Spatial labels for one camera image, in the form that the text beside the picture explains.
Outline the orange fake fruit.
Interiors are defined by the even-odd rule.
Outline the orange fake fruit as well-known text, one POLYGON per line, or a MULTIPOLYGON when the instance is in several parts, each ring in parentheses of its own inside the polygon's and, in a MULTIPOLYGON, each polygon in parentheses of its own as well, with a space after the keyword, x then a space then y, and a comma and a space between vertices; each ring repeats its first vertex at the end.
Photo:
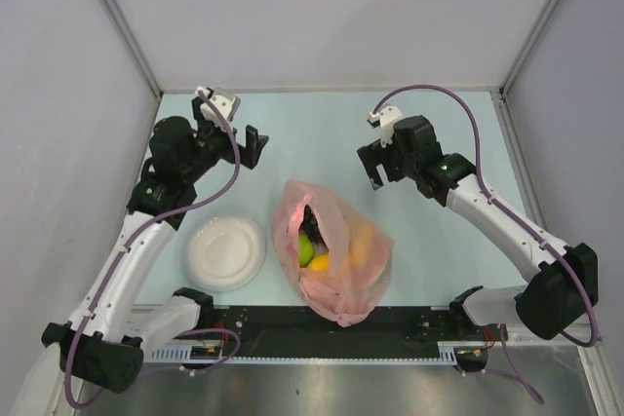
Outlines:
POLYGON ((367 223, 357 227, 350 239, 349 262, 353 268, 363 268, 371 255, 375 229, 367 223))

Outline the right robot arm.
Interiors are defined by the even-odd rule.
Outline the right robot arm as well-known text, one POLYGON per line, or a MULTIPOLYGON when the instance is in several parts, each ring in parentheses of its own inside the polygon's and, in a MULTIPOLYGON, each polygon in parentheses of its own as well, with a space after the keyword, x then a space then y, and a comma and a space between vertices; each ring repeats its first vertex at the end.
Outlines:
POLYGON ((597 304, 598 258, 590 247, 570 246, 505 206, 473 163, 443 152, 426 118, 405 117, 391 107, 370 113, 368 122, 380 137, 357 154, 372 188, 412 180, 424 197, 475 226, 525 280, 520 286, 474 286, 457 296, 449 305, 449 326, 457 337, 472 339, 489 324, 520 323, 550 340, 597 304))

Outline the green fake apple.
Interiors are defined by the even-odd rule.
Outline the green fake apple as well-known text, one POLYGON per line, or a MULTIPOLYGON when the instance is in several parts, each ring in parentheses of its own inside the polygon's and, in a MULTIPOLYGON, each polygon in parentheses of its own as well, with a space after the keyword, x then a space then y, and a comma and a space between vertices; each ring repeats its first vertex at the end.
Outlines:
POLYGON ((298 235, 298 265, 306 268, 315 257, 314 245, 305 234, 298 235))

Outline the dark fake grapes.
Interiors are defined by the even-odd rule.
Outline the dark fake grapes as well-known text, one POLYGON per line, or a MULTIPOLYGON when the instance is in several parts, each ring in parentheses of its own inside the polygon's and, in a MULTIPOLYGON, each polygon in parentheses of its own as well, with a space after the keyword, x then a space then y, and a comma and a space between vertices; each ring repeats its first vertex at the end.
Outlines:
POLYGON ((310 206, 304 207, 299 231, 313 244, 322 244, 324 242, 318 221, 310 206))

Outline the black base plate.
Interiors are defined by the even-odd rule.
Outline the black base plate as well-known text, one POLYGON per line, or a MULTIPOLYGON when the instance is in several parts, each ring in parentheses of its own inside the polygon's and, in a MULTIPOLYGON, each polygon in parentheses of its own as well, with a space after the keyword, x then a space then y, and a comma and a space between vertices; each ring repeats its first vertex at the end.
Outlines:
POLYGON ((342 327, 309 307, 229 306, 215 308, 204 324, 237 332, 237 356, 248 359, 437 358, 443 342, 483 348, 499 340, 495 324, 477 326, 454 310, 432 307, 380 306, 342 327))

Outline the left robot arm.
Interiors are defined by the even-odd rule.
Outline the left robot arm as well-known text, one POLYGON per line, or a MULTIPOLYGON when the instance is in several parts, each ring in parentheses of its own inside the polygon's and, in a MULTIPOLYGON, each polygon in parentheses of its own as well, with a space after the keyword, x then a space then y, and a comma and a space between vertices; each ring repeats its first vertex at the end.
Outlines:
POLYGON ((200 87, 191 100, 191 120, 173 116, 155 124, 114 248, 70 318, 49 323, 42 335, 45 346, 59 346, 66 398, 73 398, 74 378, 123 393, 145 357, 187 332, 202 338, 214 330, 213 299, 190 287, 176 290, 142 323, 128 320, 148 273, 185 214, 205 205, 197 199, 196 182, 220 161, 236 170, 256 167, 268 138, 248 126, 245 142, 237 142, 232 121, 239 105, 239 97, 229 92, 200 87))

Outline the pink plastic bag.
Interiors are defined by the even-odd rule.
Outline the pink plastic bag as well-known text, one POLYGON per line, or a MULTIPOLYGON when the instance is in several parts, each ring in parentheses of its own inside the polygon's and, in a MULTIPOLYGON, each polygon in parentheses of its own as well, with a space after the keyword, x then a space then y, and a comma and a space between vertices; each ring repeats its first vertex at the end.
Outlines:
POLYGON ((284 185, 271 232, 279 263, 295 292, 316 314, 348 327, 364 321, 391 283, 394 241, 329 188, 290 179, 284 185), (298 235, 305 206, 318 221, 330 257, 327 272, 298 265, 298 235), (349 262, 352 232, 362 224, 375 229, 372 250, 363 268, 349 262))

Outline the yellow fake mango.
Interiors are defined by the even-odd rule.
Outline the yellow fake mango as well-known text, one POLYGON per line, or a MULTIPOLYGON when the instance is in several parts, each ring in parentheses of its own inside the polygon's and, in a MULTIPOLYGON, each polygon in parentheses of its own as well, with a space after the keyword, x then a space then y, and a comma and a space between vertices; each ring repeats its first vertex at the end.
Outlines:
POLYGON ((307 265, 311 271, 327 272, 330 268, 330 257, 327 253, 314 257, 307 265))

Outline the white paper plate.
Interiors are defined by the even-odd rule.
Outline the white paper plate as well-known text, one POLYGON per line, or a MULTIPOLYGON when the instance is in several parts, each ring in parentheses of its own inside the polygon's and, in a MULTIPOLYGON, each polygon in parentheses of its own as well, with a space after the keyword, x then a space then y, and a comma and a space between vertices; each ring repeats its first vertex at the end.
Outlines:
POLYGON ((225 292, 248 283, 262 267, 265 255, 266 241, 255 221, 223 215, 209 219, 188 238, 182 266, 197 286, 225 292))

